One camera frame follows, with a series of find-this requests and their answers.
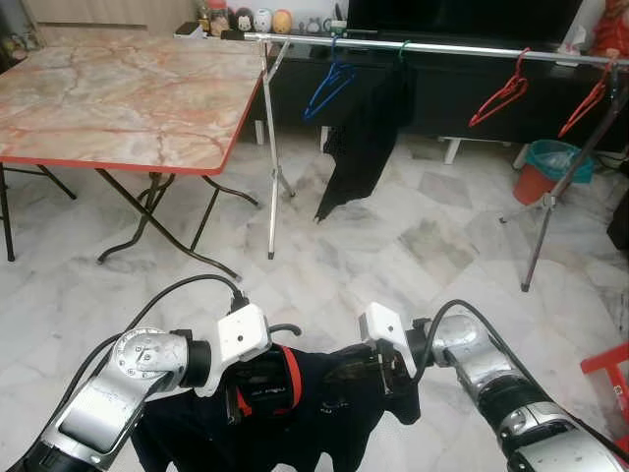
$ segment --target green hanger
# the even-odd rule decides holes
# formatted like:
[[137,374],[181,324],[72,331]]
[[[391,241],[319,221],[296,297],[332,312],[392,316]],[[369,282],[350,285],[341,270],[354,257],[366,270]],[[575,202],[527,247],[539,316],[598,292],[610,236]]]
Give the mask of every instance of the green hanger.
[[411,42],[411,40],[407,39],[406,41],[404,41],[404,44],[402,44],[402,47],[400,47],[400,50],[397,53],[397,58],[399,61],[402,61],[404,59],[404,57],[402,56],[402,53],[404,52],[404,48],[409,42]]

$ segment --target white wall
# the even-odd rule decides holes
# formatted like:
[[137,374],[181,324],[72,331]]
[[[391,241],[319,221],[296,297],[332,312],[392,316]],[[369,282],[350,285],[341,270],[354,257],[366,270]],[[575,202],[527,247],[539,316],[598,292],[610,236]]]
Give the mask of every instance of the white wall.
[[343,12],[343,18],[347,17],[349,0],[227,0],[229,8],[238,10],[247,7],[254,12],[258,8],[268,8],[275,11],[285,9],[293,15],[293,29],[297,29],[299,22],[308,23],[311,17],[333,18],[334,4],[338,3]]

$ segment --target marble-pattern tabletop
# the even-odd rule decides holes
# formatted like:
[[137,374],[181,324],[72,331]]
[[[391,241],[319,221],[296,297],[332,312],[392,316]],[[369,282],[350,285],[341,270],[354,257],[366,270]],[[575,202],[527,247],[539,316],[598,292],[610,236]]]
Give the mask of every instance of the marble-pattern tabletop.
[[56,43],[0,76],[0,160],[218,174],[259,76],[251,43]]

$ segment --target television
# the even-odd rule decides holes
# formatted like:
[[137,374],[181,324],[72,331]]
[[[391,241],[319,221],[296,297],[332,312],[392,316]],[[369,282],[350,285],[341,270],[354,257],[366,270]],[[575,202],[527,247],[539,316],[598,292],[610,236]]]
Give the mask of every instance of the television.
[[348,29],[381,39],[552,49],[582,0],[350,0]]

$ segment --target clothing rack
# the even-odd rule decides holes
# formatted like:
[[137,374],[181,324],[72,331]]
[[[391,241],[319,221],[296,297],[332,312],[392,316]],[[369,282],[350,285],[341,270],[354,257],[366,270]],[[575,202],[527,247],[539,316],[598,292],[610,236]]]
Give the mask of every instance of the clothing rack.
[[[246,32],[244,34],[246,41],[256,41],[259,44],[259,51],[261,57],[262,66],[262,88],[264,91],[264,104],[266,108],[266,119],[268,122],[269,143],[271,149],[271,162],[272,162],[272,189],[271,189],[271,215],[269,225],[269,239],[268,239],[268,258],[273,259],[275,255],[275,226],[277,221],[278,212],[278,200],[279,200],[279,184],[281,183],[284,189],[289,193],[291,197],[295,196],[295,192],[291,188],[290,184],[282,173],[282,167],[280,165],[277,156],[277,147],[275,142],[275,126],[273,122],[273,111],[271,106],[271,96],[269,83],[273,76],[279,69],[282,63],[282,59],[286,55],[290,44],[309,44],[312,46],[332,46],[331,37],[322,36],[298,36],[287,34],[270,34],[259,32]],[[267,64],[267,44],[271,43],[283,43],[282,48],[277,55],[275,62],[271,70],[268,70]],[[337,38],[337,47],[348,48],[360,48],[360,49],[391,49],[399,51],[404,47],[404,52],[424,52],[433,54],[454,54],[463,56],[480,56],[480,57],[496,57],[496,58],[511,58],[516,59],[522,57],[526,61],[544,61],[544,62],[557,62],[557,63],[569,63],[569,64],[587,64],[587,65],[599,65],[604,66],[609,64],[609,58],[599,56],[573,56],[570,54],[560,54],[553,52],[540,52],[540,51],[525,51],[521,49],[502,49],[494,47],[476,47],[476,46],[460,46],[454,44],[429,44],[419,42],[395,42],[395,41],[374,41],[363,39],[347,39]],[[548,226],[550,215],[555,206],[556,197],[560,195],[569,184],[572,176],[581,165],[581,163],[587,158],[588,154],[599,143],[600,139],[604,136],[609,127],[613,124],[614,119],[620,112],[620,110],[627,104],[627,93],[629,92],[629,86],[625,86],[622,91],[618,88],[618,69],[621,67],[629,67],[628,59],[616,60],[611,65],[611,95],[612,101],[609,105],[609,110],[606,113],[603,120],[601,120],[599,126],[592,133],[588,139],[586,145],[580,152],[579,156],[575,159],[566,176],[557,182],[555,188],[545,194],[538,202],[526,206],[523,211],[542,207],[546,210],[543,226],[540,231],[538,242],[531,253],[529,262],[529,269],[525,280],[523,281],[521,288],[523,291],[528,291],[533,278],[533,272],[535,270],[540,249],[542,247],[543,238]],[[500,218],[501,222],[506,222],[507,218]]]

